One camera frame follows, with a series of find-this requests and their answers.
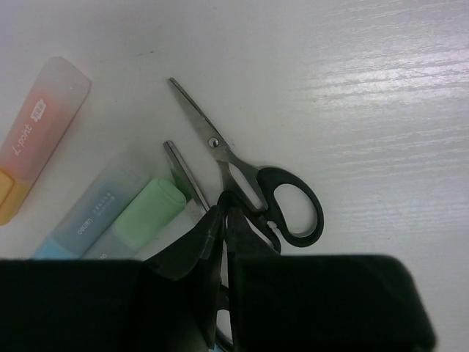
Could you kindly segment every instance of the tabletop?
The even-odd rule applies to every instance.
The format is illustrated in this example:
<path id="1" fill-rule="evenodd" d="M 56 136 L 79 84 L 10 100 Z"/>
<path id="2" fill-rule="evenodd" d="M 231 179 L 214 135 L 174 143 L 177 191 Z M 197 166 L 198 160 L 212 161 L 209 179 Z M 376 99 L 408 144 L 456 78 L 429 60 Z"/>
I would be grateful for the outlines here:
<path id="1" fill-rule="evenodd" d="M 232 149 L 320 198 L 325 230 L 286 253 L 383 253 L 412 272 L 440 339 L 469 345 L 469 6 L 438 0 L 6 0 L 0 139 L 40 68 L 63 56 L 89 97 L 18 215 L 0 257 L 30 257 L 117 151 L 168 177 L 176 142 L 211 204 L 220 174 L 167 78 Z M 279 196 L 292 227 L 307 207 Z M 151 255 L 190 228 L 176 221 Z"/>

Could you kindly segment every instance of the scissor handle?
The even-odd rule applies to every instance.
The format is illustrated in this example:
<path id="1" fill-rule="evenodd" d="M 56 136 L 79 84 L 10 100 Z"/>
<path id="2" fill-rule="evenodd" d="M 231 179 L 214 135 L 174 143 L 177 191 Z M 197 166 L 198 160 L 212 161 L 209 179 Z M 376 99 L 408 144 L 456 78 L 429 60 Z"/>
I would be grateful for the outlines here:
<path id="1" fill-rule="evenodd" d="M 277 167 L 265 167 L 260 169 L 256 179 L 268 204 L 268 208 L 265 211 L 265 218 L 268 221 L 276 223 L 277 228 L 288 243 L 296 247 L 307 247 L 319 240 L 322 230 L 324 229 L 324 213 L 322 212 L 321 203 L 317 199 L 316 194 L 314 194 L 312 189 L 310 189 L 303 180 Z M 299 188 L 309 198 L 317 215 L 317 223 L 314 229 L 301 235 L 292 234 L 288 230 L 284 214 L 275 198 L 276 189 L 282 185 L 292 185 Z"/>

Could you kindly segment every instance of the scissors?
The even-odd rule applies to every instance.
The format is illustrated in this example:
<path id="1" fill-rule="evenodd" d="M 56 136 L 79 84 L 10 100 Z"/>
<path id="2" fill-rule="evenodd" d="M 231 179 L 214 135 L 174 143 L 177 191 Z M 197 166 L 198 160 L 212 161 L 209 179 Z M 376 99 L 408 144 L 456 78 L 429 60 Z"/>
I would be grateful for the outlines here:
<path id="1" fill-rule="evenodd" d="M 278 253 L 281 251 L 281 243 L 275 234 L 275 228 L 293 246 L 307 247 L 315 243 L 324 229 L 324 214 L 320 201 L 309 186 L 299 177 L 278 167 L 258 168 L 239 159 L 192 97 L 174 78 L 170 78 L 169 81 L 198 113 L 196 120 L 193 121 L 193 126 L 212 157 L 217 161 L 221 171 L 224 191 L 220 195 L 218 204 L 240 208 L 246 218 L 272 242 L 273 248 Z M 259 197 L 260 208 L 253 204 L 233 177 L 229 168 L 230 164 L 240 170 L 249 186 Z M 275 198 L 275 190 L 282 185 L 292 185 L 299 188 L 312 203 L 317 220 L 315 226 L 312 226 L 308 231 L 300 234 L 289 231 L 284 214 Z"/>

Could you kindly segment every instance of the metal blade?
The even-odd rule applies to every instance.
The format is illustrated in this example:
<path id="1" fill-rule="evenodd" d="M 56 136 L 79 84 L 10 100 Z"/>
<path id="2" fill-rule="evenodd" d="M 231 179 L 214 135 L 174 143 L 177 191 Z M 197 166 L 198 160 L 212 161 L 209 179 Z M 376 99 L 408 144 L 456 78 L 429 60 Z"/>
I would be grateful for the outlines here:
<path id="1" fill-rule="evenodd" d="M 202 109 L 200 109 L 192 97 L 185 91 L 184 88 L 181 87 L 179 83 L 177 83 L 174 78 L 171 77 L 169 81 L 197 111 L 197 118 L 191 118 L 191 123 L 204 144 L 207 146 L 213 158 L 218 161 L 229 162 L 232 151 L 224 138 L 211 123 L 207 115 L 202 111 Z"/>
<path id="2" fill-rule="evenodd" d="M 184 162 L 184 159 L 173 141 L 166 141 L 163 143 L 163 146 L 171 162 L 171 172 L 173 173 L 176 186 L 181 190 L 188 201 L 193 199 L 200 213 L 204 215 L 210 209 L 210 206 L 204 198 L 199 185 L 197 185 L 191 170 Z"/>

